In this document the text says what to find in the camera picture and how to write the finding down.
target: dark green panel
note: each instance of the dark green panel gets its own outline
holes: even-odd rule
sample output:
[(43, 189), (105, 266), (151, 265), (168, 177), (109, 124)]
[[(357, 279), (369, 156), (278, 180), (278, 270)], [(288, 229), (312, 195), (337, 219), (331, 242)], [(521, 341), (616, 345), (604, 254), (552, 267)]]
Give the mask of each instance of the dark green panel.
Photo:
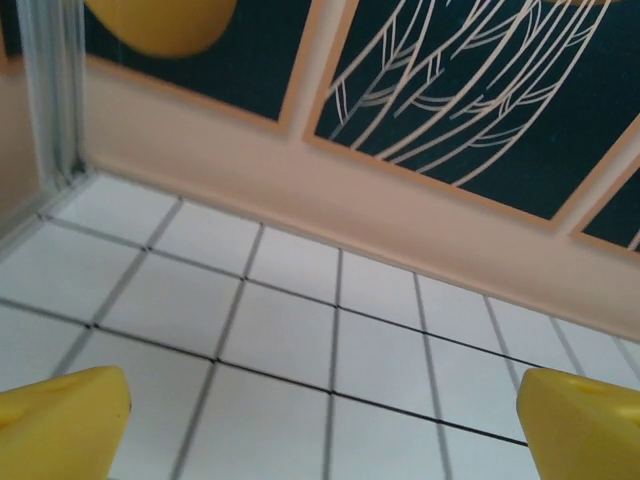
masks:
[(640, 231), (640, 170), (627, 180), (591, 220), (584, 229), (584, 233), (627, 248), (638, 231)]
[(316, 135), (551, 219), (640, 112), (640, 1), (589, 3), (360, 0)]
[(207, 51), (149, 57), (124, 45), (88, 10), (87, 52), (257, 115), (277, 120), (311, 0), (238, 0), (229, 27)]
[(20, 25), (16, 0), (0, 0), (0, 18), (2, 19), (2, 37), (7, 57), (22, 54), (20, 43)]

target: white wall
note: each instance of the white wall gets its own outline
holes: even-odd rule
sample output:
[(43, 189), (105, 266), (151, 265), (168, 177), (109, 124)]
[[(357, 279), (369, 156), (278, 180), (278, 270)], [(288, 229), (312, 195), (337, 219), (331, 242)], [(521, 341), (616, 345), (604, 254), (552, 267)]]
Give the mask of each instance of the white wall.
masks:
[(640, 154), (633, 139), (556, 232), (305, 145), (344, 0), (327, 0), (284, 138), (90, 71), (87, 150), (98, 166), (640, 340), (640, 268), (567, 233)]

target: yellow object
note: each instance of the yellow object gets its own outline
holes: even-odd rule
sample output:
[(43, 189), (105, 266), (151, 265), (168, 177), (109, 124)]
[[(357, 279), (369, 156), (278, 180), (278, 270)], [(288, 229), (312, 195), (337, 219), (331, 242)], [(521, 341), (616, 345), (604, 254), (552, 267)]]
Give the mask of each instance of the yellow object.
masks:
[(86, 0), (102, 24), (145, 55), (200, 53), (224, 33), (237, 0)]
[(130, 409), (117, 367), (0, 393), (0, 478), (105, 480)]
[(640, 392), (536, 368), (518, 415), (542, 480), (640, 479)]

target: white tile floor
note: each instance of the white tile floor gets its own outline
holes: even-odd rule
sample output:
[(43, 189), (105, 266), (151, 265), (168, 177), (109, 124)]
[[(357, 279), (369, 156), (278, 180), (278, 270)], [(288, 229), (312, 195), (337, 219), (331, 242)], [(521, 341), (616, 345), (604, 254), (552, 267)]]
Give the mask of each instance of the white tile floor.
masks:
[(116, 480), (535, 480), (527, 368), (640, 388), (639, 345), (101, 175), (0, 262), (0, 390), (105, 364)]

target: floor tile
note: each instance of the floor tile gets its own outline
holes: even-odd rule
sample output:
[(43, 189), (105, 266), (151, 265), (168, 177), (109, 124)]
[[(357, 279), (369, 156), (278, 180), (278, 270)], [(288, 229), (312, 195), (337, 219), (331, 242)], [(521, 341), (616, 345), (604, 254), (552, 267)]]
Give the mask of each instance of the floor tile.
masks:
[(292, 292), (334, 302), (338, 249), (266, 228), (249, 276)]
[(624, 348), (634, 362), (633, 367), (638, 375), (640, 375), (640, 343), (633, 343), (629, 340), (620, 340), (622, 342), (622, 348)]
[(0, 263), (0, 296), (88, 322), (137, 254), (45, 224)]
[(529, 370), (530, 368), (535, 368), (535, 367), (532, 367), (531, 365), (527, 365), (526, 363), (520, 363), (513, 360), (510, 360), (510, 362), (513, 365), (513, 369), (516, 372), (516, 377), (518, 378), (518, 388), (520, 388), (520, 384), (522, 383), (522, 378), (524, 377), (524, 374), (526, 373), (526, 371)]
[(328, 395), (217, 368), (181, 480), (320, 480)]
[(328, 388), (333, 317), (332, 307), (248, 283), (222, 358)]
[(443, 418), (522, 440), (505, 359), (438, 338), (430, 338), (429, 345)]
[(345, 252), (341, 288), (342, 306), (422, 329), (413, 273)]
[(83, 330), (0, 305), (0, 392), (51, 377)]
[(240, 275), (258, 227), (256, 222), (185, 202), (156, 248)]
[(334, 408), (332, 480), (444, 479), (434, 423), (343, 398)]
[(490, 299), (509, 355), (575, 374), (560, 337), (547, 315)]
[(336, 390), (433, 416), (421, 333), (340, 312)]
[(145, 243), (175, 203), (175, 197), (100, 175), (57, 218), (137, 243)]
[(213, 355), (238, 279), (149, 255), (105, 326), (202, 355)]
[(613, 337), (562, 320), (558, 320), (558, 324), (587, 377), (640, 389), (640, 380), (618, 349)]
[(209, 362), (94, 332), (69, 371), (103, 365), (124, 370), (133, 405), (109, 475), (168, 480)]
[(419, 283), (429, 332), (501, 352), (482, 295), (426, 277)]
[(539, 480), (527, 447), (445, 427), (452, 480)]

